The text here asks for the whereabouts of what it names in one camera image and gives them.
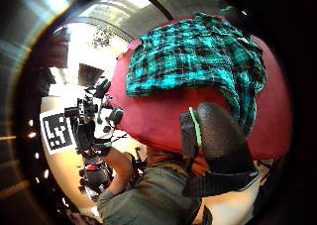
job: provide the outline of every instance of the person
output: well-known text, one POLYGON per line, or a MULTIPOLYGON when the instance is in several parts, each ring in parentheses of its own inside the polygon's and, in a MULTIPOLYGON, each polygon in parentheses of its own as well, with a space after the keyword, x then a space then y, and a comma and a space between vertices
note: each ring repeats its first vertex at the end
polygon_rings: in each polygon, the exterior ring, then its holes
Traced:
POLYGON ((101 157, 116 171, 97 202, 103 224, 192 224, 201 197, 241 191, 255 181, 257 171, 244 134, 229 113, 212 103, 198 105, 196 112, 203 157, 193 163, 201 163, 208 172, 189 169, 180 154, 148 146, 147 169, 127 188, 132 163, 111 147, 101 157), (214 135, 217 140, 210 140, 214 135))

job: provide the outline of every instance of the olive green shirt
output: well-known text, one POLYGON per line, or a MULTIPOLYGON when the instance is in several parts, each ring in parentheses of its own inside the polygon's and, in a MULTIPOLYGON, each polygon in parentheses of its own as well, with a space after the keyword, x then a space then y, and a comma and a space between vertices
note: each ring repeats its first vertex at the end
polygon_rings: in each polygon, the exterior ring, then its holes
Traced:
POLYGON ((103 224, 191 224, 201 200, 182 196, 187 178, 179 165, 159 164, 121 194, 105 190, 97 206, 103 224))

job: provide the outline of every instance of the plaid cloth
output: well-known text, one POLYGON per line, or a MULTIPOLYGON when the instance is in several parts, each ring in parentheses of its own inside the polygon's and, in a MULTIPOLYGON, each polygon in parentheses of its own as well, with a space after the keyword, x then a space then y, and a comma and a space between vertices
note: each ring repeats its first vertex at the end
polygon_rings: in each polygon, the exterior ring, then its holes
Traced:
POLYGON ((256 93, 266 81, 262 50, 250 35, 227 21, 196 13, 195 18, 140 36, 129 64, 129 96, 179 87, 215 87, 246 135, 256 118, 256 93))

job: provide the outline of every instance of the camera rig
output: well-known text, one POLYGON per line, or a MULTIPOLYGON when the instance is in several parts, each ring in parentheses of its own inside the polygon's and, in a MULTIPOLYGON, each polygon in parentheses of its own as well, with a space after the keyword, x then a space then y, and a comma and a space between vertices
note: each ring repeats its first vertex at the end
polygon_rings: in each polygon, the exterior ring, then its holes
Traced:
MULTIPOLYGON (((70 120, 76 151, 83 159, 83 168, 79 171, 81 177, 79 190, 86 192, 91 200, 95 200, 113 179, 113 170, 101 161, 100 157, 109 153, 113 142, 127 136, 126 134, 112 140, 116 126, 123 117, 123 110, 112 108, 102 102, 104 97, 106 100, 111 98, 107 94, 110 85, 111 82, 105 78, 101 83, 85 88, 85 96, 77 99, 75 107, 64 108, 64 117, 70 120), (109 116, 102 118, 103 109, 112 111, 109 116), (96 123, 103 127, 102 138, 95 138, 96 123)), ((139 149, 136 148, 137 159, 130 154, 134 168, 130 184, 135 182, 140 171, 144 171, 146 166, 146 162, 140 158, 139 149)))

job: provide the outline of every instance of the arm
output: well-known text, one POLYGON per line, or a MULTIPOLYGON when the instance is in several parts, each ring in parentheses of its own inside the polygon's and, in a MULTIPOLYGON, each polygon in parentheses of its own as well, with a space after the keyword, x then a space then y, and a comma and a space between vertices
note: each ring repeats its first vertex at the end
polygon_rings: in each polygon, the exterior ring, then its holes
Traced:
POLYGON ((113 194, 118 194, 128 185, 133 174, 131 161, 123 153, 111 147, 107 156, 100 158, 116 171, 116 174, 107 190, 113 194))

